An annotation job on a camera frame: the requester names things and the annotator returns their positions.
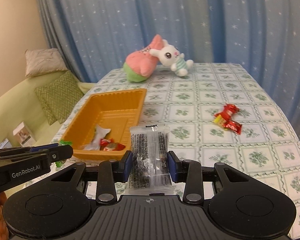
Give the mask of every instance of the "tablecloth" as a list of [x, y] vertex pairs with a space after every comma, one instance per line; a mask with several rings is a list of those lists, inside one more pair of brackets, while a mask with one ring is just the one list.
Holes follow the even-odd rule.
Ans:
[[[180, 159], [197, 160], [203, 166], [224, 162], [288, 195], [297, 207], [290, 234], [292, 238], [300, 237], [300, 141], [281, 109], [238, 64], [196, 63], [186, 77], [158, 66], [141, 83], [129, 83], [122, 69], [114, 69], [77, 103], [52, 143], [60, 140], [91, 94], [136, 88], [147, 89], [140, 125], [168, 124], [169, 150]], [[225, 103], [240, 108], [233, 119], [242, 124], [241, 135], [212, 123], [213, 114]], [[61, 168], [53, 165], [51, 173], [76, 161], [72, 158]], [[125, 187], [116, 183], [117, 194], [122, 194]], [[184, 184], [173, 187], [182, 196]], [[95, 183], [89, 183], [88, 197], [95, 197], [95, 188]], [[213, 196], [211, 183], [204, 183], [204, 193], [205, 198]]]

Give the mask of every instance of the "table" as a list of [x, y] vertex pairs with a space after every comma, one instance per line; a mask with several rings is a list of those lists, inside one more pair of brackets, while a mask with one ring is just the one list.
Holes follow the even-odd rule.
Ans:
[[[224, 162], [288, 195], [297, 207], [290, 234], [300, 237], [300, 141], [281, 109], [238, 64], [196, 63], [182, 78], [158, 66], [142, 83], [129, 83], [122, 69], [114, 69], [77, 103], [52, 143], [60, 140], [91, 94], [136, 88], [147, 89], [140, 125], [168, 124], [169, 150], [180, 159], [197, 160], [203, 166]], [[242, 124], [241, 135], [212, 123], [213, 114], [225, 103], [240, 108], [234, 120]], [[61, 168], [53, 165], [51, 173], [27, 186], [76, 161], [72, 158]], [[117, 194], [124, 193], [125, 187], [116, 183]], [[182, 196], [184, 184], [173, 187]], [[95, 188], [91, 182], [88, 197], [95, 197]], [[204, 192], [205, 198], [213, 196], [211, 183], [204, 183]]]

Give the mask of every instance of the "yellow plastic container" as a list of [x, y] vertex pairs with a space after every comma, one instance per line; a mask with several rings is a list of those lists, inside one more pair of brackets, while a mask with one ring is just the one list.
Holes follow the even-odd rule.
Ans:
[[[130, 127], [138, 125], [146, 89], [91, 95], [72, 120], [62, 139], [71, 141], [74, 156], [85, 160], [120, 160], [131, 148]], [[125, 145], [122, 151], [83, 150], [95, 136], [95, 127], [110, 128], [106, 138]]]

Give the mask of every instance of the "beige wall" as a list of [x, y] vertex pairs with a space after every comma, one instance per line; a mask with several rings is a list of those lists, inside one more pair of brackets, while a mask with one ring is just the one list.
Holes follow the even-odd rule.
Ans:
[[0, 96], [25, 79], [26, 49], [45, 49], [36, 0], [0, 0]]

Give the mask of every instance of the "crosshair symbol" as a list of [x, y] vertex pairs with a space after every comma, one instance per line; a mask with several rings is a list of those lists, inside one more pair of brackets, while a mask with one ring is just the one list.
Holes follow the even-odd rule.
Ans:
[[154, 201], [154, 199], [152, 199], [152, 198], [147, 198], [145, 201], [147, 201], [149, 204], [151, 204], [151, 203]]

